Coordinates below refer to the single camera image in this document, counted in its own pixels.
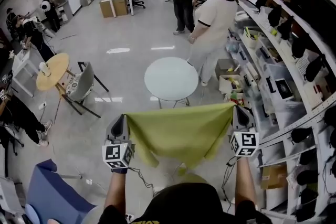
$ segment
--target shelving unit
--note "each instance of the shelving unit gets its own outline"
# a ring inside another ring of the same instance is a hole
[[[330,66],[330,71],[333,72],[333,74],[336,74],[336,55],[323,41],[323,38],[305,20],[293,12],[283,0],[273,1],[276,4],[281,5],[282,9],[288,15],[293,16],[294,21],[296,21],[296,23],[309,34],[311,40],[316,44],[316,47],[322,54],[325,55],[325,60]],[[336,0],[329,1],[336,6]],[[285,115],[275,113],[278,124],[274,124],[263,108],[265,98],[262,96],[262,92],[265,91],[265,89],[261,90],[262,85],[260,85],[260,83],[258,85],[259,90],[261,91],[260,96],[246,97],[254,114],[256,129],[260,134],[259,147],[262,157],[260,160],[261,163],[259,163],[259,168],[262,171],[263,167],[276,164],[286,164],[287,174],[292,173],[295,169],[307,169],[307,167],[299,164],[300,156],[304,152],[314,150],[313,152],[316,152],[316,158],[314,158],[313,164],[311,164],[313,167],[310,167],[309,165],[309,168],[316,169],[317,167],[319,172],[317,182],[318,198],[316,200],[315,215],[306,221],[321,221],[323,219],[321,214],[327,206],[329,193],[336,193],[336,178],[333,175],[329,175],[333,161],[327,162],[335,150],[329,146],[330,134],[333,131],[333,128],[326,126],[323,120],[326,109],[336,105],[336,92],[330,95],[318,106],[313,106],[310,103],[309,96],[305,91],[305,85],[307,82],[299,72],[296,64],[292,61],[292,59],[289,59],[287,51],[284,51],[284,45],[282,44],[281,39],[271,34],[270,31],[264,27],[263,22],[260,20],[258,10],[253,4],[251,4],[248,0],[239,0],[239,5],[257,24],[263,34],[270,41],[271,45],[276,49],[279,56],[282,58],[283,64],[288,69],[291,79],[295,83],[306,111],[301,118],[297,120],[295,119],[294,122],[288,122],[290,124],[284,122],[283,117],[288,117],[289,115],[290,118],[293,118],[293,116],[290,116],[290,114]],[[263,76],[265,68],[264,66],[261,66],[262,62],[259,64],[260,60],[256,54],[256,49],[250,48],[246,43],[244,43],[243,33],[239,32],[238,37],[241,39],[244,51],[248,53],[248,60],[256,67],[257,72],[260,74],[259,82],[262,82],[264,79]],[[292,142],[292,130],[296,128],[309,127],[312,128],[313,135],[310,135],[301,143]],[[305,188],[306,186],[288,185],[287,187],[279,189],[265,190],[265,207],[264,209],[261,209],[261,212],[276,219],[289,219],[295,221],[295,211],[301,206],[299,195]]]

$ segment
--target woman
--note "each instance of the woman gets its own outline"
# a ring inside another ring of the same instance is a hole
[[[26,134],[33,140],[37,146],[48,146],[49,142],[42,139],[42,135],[46,136],[52,125],[49,120],[45,123],[40,123],[34,113],[23,104],[15,95],[7,94],[7,99],[0,99],[0,121],[6,124],[13,123],[15,126],[21,127],[26,131]]]
[[[215,70],[218,53],[224,51],[237,8],[238,0],[207,0],[195,12],[196,26],[188,37],[192,44],[188,62],[197,70],[204,87]]]
[[[23,25],[26,34],[26,38],[24,39],[26,46],[29,47],[30,43],[32,43],[45,62],[54,56],[54,53],[50,50],[47,44],[44,43],[42,33],[35,27],[34,22],[31,19],[26,19],[24,16],[18,15],[13,19],[12,24],[16,28]]]

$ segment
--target black pants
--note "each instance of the black pants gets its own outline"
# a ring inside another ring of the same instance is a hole
[[[4,117],[7,119],[12,118],[11,121],[14,123],[14,125],[24,129],[31,140],[33,140],[36,144],[39,143],[40,138],[37,134],[37,131],[44,132],[44,125],[37,120],[35,114],[30,111],[29,108],[23,104],[19,98],[14,95],[7,103],[4,113]]]
[[[54,8],[51,8],[50,11],[48,12],[44,12],[44,14],[46,15],[50,26],[52,28],[52,30],[54,32],[57,32],[57,30],[61,27],[59,24],[59,19],[58,19],[58,15],[56,13],[56,10]]]
[[[174,11],[179,31],[183,31],[185,26],[190,32],[194,30],[193,10],[192,0],[174,0]]]
[[[48,61],[55,54],[52,50],[44,43],[43,36],[41,33],[34,33],[31,38],[31,43],[38,49],[40,55],[42,56],[44,62]]]

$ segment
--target sneaker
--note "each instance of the sneaker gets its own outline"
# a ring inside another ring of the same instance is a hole
[[[182,31],[180,31],[180,30],[176,30],[176,31],[174,31],[174,35],[179,35],[179,34],[183,34],[184,33],[184,30],[182,30]]]
[[[44,126],[44,128],[45,128],[45,131],[42,132],[42,134],[43,134],[43,135],[48,135],[48,131],[49,131],[50,127],[51,127],[52,124],[53,124],[52,121],[49,120],[49,121],[44,122],[44,123],[42,123],[42,124],[43,124],[43,126]]]
[[[48,146],[49,142],[46,140],[40,139],[40,142],[37,144],[37,146]]]

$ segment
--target yellow-green towel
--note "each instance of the yellow-green towel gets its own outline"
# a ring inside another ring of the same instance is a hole
[[[126,113],[135,151],[157,167],[158,156],[177,158],[188,168],[215,156],[233,118],[234,103]]]

